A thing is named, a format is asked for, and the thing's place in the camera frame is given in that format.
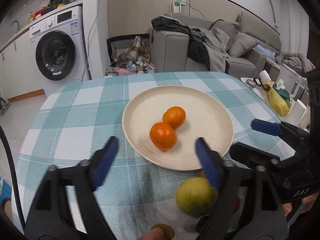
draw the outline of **green citrus fruit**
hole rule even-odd
[[[176,191],[176,204],[180,210],[194,218],[207,215],[218,199],[218,192],[208,180],[197,177],[183,182]]]

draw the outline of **white cabinet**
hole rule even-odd
[[[6,98],[40,89],[34,53],[26,32],[0,54],[0,84]]]

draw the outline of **round plate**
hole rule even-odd
[[[149,132],[172,106],[182,107],[186,120],[176,130],[177,144],[164,152],[152,143]],[[183,86],[159,86],[138,94],[124,109],[122,125],[129,143],[142,157],[171,170],[201,168],[194,146],[198,137],[221,156],[233,141],[233,125],[226,109],[210,95]]]

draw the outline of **faucet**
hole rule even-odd
[[[15,20],[15,21],[12,22],[11,27],[13,26],[14,23],[17,23],[17,24],[18,24],[18,31],[20,31],[20,24],[19,24],[19,22],[18,22],[17,20]]]

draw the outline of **blue gripper pad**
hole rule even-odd
[[[251,122],[251,128],[252,130],[258,131],[258,132],[263,132],[266,134],[270,134],[273,136],[278,136],[282,134],[282,130],[277,123],[271,123],[271,122],[266,122],[263,120],[259,119],[254,119]]]
[[[210,185],[218,191],[221,188],[221,174],[216,165],[213,164],[209,154],[211,150],[200,138],[196,141],[196,154],[204,170],[204,174]]]
[[[118,139],[116,137],[111,137],[107,145],[100,150],[104,151],[105,153],[102,155],[99,164],[96,166],[93,172],[93,186],[95,188],[102,186],[113,160],[116,157],[118,147]]]

